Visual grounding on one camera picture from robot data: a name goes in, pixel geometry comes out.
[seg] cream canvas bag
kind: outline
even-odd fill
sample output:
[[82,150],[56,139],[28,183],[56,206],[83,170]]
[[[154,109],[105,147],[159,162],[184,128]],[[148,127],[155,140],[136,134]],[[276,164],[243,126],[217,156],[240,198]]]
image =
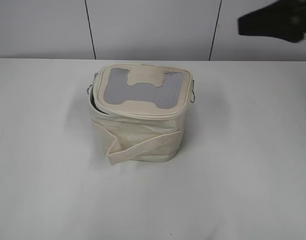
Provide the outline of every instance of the cream canvas bag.
[[192,75],[178,68],[115,64],[96,73],[88,89],[90,116],[111,164],[170,160],[193,91]]

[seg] white table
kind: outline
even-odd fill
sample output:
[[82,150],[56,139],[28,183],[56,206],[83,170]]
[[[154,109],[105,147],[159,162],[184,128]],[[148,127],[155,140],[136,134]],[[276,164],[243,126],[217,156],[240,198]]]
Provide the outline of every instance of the white table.
[[0,59],[0,240],[306,240],[306,62],[151,62],[194,75],[183,147],[111,166],[86,88],[116,62]]

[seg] metal d-ring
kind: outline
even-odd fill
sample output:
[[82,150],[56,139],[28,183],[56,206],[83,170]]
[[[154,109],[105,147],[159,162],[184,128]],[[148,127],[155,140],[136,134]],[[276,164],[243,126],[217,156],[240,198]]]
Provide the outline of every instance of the metal d-ring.
[[90,86],[88,86],[86,92],[87,92],[87,95],[89,95],[89,89],[93,86],[93,84],[91,84]]
[[[94,74],[94,80],[95,80],[95,78],[96,78],[97,75],[98,75],[98,72],[96,72],[96,73]],[[87,88],[87,90],[86,90],[87,95],[89,95],[89,89],[90,89],[92,86],[93,86],[93,84],[91,84],[90,86],[88,86],[88,88]]]
[[195,100],[196,100],[194,90],[192,90],[192,93],[193,93],[194,99],[192,100],[192,97],[191,97],[190,101],[191,101],[191,103],[194,103],[194,102],[195,102]]

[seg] gray mesh panel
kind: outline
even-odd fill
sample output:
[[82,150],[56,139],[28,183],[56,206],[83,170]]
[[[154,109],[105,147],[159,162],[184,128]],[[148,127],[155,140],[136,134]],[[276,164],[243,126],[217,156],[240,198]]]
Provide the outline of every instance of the gray mesh panel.
[[159,109],[171,109],[176,106],[184,81],[183,73],[166,72],[164,83],[159,87],[146,82],[130,86],[127,84],[128,73],[127,69],[112,68],[104,92],[104,100],[108,104],[119,105],[132,100],[151,102]]

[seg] bag strap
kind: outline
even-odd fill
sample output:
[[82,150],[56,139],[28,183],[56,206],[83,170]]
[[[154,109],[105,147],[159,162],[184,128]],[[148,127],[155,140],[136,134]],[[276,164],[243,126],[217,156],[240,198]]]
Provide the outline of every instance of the bag strap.
[[99,125],[98,123],[94,121],[92,121],[92,123],[94,123],[93,125],[97,129],[101,130],[101,132],[103,132],[107,136],[105,140],[109,141],[108,142],[109,148],[108,151],[106,152],[106,156],[108,157],[112,165],[126,162],[140,154],[154,150],[160,146],[176,142],[181,137],[181,132],[176,131],[153,137],[139,144],[136,144],[128,149],[121,150],[121,146],[115,135],[113,135],[111,132],[109,132],[107,129],[105,129],[103,126]]

